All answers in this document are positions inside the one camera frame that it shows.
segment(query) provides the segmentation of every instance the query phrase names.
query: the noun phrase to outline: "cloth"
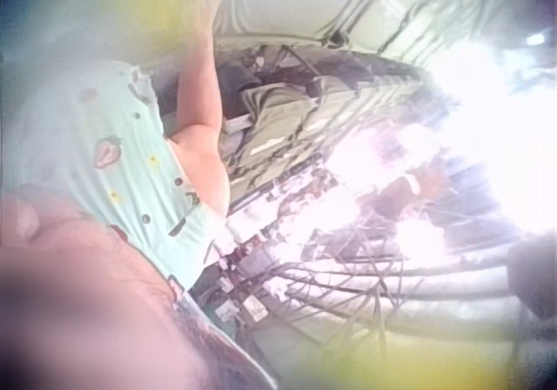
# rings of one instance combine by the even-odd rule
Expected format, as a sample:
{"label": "cloth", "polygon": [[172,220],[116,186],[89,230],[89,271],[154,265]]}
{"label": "cloth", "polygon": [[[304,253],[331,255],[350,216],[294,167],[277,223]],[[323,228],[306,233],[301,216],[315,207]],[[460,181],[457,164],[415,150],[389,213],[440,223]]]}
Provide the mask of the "cloth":
{"label": "cloth", "polygon": [[94,63],[50,82],[13,117],[6,138],[4,186],[70,195],[166,279],[193,285],[224,220],[188,182],[138,67]]}

